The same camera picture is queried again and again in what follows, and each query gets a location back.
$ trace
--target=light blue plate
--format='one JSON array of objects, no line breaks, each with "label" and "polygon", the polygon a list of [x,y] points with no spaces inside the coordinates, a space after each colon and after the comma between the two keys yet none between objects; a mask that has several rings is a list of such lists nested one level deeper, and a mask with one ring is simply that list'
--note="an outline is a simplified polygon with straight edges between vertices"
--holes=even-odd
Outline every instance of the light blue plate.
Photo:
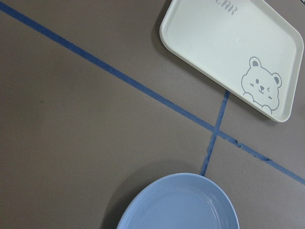
[{"label": "light blue plate", "polygon": [[239,229],[227,195],[190,173],[163,177],[131,202],[117,229]]}]

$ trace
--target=cartoon bear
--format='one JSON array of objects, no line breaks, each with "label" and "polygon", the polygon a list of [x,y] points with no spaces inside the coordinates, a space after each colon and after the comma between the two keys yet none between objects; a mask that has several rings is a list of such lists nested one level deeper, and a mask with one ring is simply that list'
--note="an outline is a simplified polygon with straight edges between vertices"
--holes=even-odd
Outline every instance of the cartoon bear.
[{"label": "cartoon bear", "polygon": [[242,77],[244,96],[249,100],[252,98],[253,103],[259,104],[263,109],[267,108],[272,114],[280,104],[278,94],[281,86],[282,79],[279,74],[271,74],[263,68],[257,57],[250,58],[250,68]]}]

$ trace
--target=floor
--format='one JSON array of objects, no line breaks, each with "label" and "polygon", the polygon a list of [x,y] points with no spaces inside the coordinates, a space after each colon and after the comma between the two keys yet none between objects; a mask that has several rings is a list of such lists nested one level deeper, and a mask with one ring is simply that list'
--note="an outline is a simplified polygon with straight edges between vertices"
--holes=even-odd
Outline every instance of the floor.
[{"label": "floor", "polygon": [[[0,227],[114,229],[165,175],[206,176],[240,228],[305,228],[305,61],[275,123],[171,54],[170,0],[0,2]],[[266,0],[305,38],[305,5]]]}]

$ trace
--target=blue line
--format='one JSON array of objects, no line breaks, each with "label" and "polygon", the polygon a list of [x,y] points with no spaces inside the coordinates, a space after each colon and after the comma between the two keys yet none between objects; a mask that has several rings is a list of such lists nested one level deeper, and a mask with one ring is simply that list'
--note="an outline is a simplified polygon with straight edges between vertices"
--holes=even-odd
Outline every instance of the blue line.
[{"label": "blue line", "polygon": [[300,182],[301,184],[305,185],[305,179],[299,177],[295,173],[293,173],[293,172],[289,171],[288,169],[282,167],[281,165],[279,165],[278,163],[274,162],[270,158],[267,158],[266,156],[258,153],[257,151],[253,150],[252,148],[246,146],[245,144],[238,142],[235,138],[229,136],[228,134],[226,134],[226,133],[224,133],[222,131],[219,131],[218,135],[220,137],[222,137],[223,139],[227,140],[228,142],[232,143],[236,147],[243,149],[244,151],[246,151],[247,153],[251,154],[252,156],[260,159],[261,161],[266,162],[268,165],[272,166],[273,168],[277,169],[278,171],[286,174],[287,176],[291,177],[292,179],[294,179],[294,180]]},{"label": "blue line", "polygon": [[151,89],[147,88],[143,84],[135,81],[131,77],[125,75],[124,73],[118,71],[117,69],[113,68],[112,66],[108,65],[104,61],[98,59],[97,57],[93,56],[92,54],[86,52],[85,50],[81,49],[80,47],[76,46],[75,44],[71,43],[70,41],[64,39],[63,37],[55,34],[54,32],[50,31],[49,29],[43,27],[42,25],[38,24],[37,22],[33,21],[32,19],[24,16],[23,14],[17,12],[13,8],[5,5],[4,3],[0,2],[0,10],[5,12],[6,14],[12,16],[13,18],[17,19],[18,21],[28,25],[32,29],[36,30],[37,32],[40,32],[41,34],[45,35],[46,37],[50,38],[51,40],[57,42],[58,44],[64,46],[65,48],[71,50],[75,54],[83,57],[84,59],[90,61],[91,63],[99,66],[100,68],[104,69],[105,71],[109,72],[110,74],[116,76],[117,78],[125,81],[129,85],[135,87],[136,89],[140,90],[141,92],[145,93],[146,95],[154,98],[155,100],[159,101],[160,103],[166,105],[167,107],[173,109],[174,111],[180,113],[184,117],[192,120],[193,122],[199,124],[200,126],[213,131],[212,137],[210,139],[210,144],[208,147],[208,156],[204,160],[203,168],[201,171],[201,174],[205,174],[207,165],[209,163],[212,150],[216,141],[217,136],[220,136],[224,139],[226,139],[228,142],[232,143],[233,145],[236,145],[237,147],[243,149],[244,151],[248,152],[249,154],[255,156],[256,158],[259,158],[260,160],[266,162],[273,168],[283,172],[287,176],[291,177],[292,179],[300,182],[301,184],[305,185],[305,180],[298,175],[292,173],[291,171],[287,170],[286,168],[280,166],[279,164],[275,163],[273,160],[265,157],[264,155],[254,151],[253,149],[249,148],[245,144],[238,143],[238,141],[231,136],[227,135],[226,133],[219,131],[219,127],[222,121],[222,117],[224,114],[225,106],[227,103],[227,98],[229,96],[229,92],[226,91],[225,93],[225,98],[223,100],[217,122],[216,122],[216,127],[214,128],[211,124],[207,123],[206,121],[200,119],[199,117],[193,115],[192,113],[184,110],[183,108],[179,107],[178,105],[174,104],[173,102],[167,100],[163,96],[157,94],[156,92],[152,91]]},{"label": "blue line", "polygon": [[219,110],[219,113],[218,113],[215,129],[212,133],[210,143],[209,143],[209,146],[208,146],[208,149],[207,149],[207,152],[206,152],[206,157],[203,161],[203,165],[202,165],[201,172],[200,172],[201,176],[205,175],[206,170],[208,168],[210,158],[211,158],[211,155],[212,155],[212,152],[213,152],[213,148],[214,148],[214,145],[215,145],[215,141],[216,141],[216,138],[217,138],[217,135],[218,135],[218,131],[219,131],[221,122],[223,120],[224,111],[225,111],[225,107],[227,106],[229,95],[230,95],[230,92],[228,90],[226,90],[225,93],[224,93],[223,102],[221,104],[221,107],[220,107],[220,110]]},{"label": "blue line", "polygon": [[129,85],[135,87],[139,91],[147,94],[151,98],[159,101],[160,103],[166,105],[167,107],[173,109],[174,111],[180,113],[184,117],[192,120],[193,122],[203,126],[204,128],[213,131],[214,127],[207,123],[206,121],[200,119],[199,117],[193,115],[192,113],[184,110],[183,108],[179,107],[178,105],[174,104],[173,102],[167,100],[163,96],[157,94],[153,90],[147,88],[143,84],[139,83],[138,81],[134,80],[133,78],[125,75],[124,73],[120,72],[119,70],[113,68],[112,66],[108,65],[104,61],[98,59],[97,57],[93,56],[92,54],[88,53],[84,49],[76,46],[75,44],[71,43],[70,41],[64,39],[63,37],[55,34],[54,32],[50,31],[49,29],[43,27],[42,25],[38,24],[37,22],[33,21],[32,19],[26,17],[25,15],[17,12],[13,8],[5,5],[4,3],[0,2],[0,10],[7,13],[8,15],[12,16],[13,18],[17,19],[18,21],[28,25],[32,29],[40,32],[41,34],[45,35],[46,37],[50,38],[51,40],[57,42],[58,44],[66,47],[67,49],[71,50],[75,54],[83,57],[84,59],[90,61],[91,63],[99,66],[100,68],[104,69],[105,71],[109,72],[110,74],[116,76],[117,78],[123,80],[124,82],[128,83]]}]

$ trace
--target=bear ear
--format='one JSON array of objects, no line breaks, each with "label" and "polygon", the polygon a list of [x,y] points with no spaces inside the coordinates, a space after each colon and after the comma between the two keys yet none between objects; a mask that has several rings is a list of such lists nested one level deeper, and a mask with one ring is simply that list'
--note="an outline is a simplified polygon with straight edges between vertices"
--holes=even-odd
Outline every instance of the bear ear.
[{"label": "bear ear", "polygon": [[282,86],[282,79],[281,79],[280,75],[277,73],[273,73],[272,76],[274,78],[275,83],[277,84],[277,87]]},{"label": "bear ear", "polygon": [[255,56],[251,57],[250,58],[250,67],[251,68],[253,68],[253,67],[262,67],[260,60],[257,57],[255,57]]}]

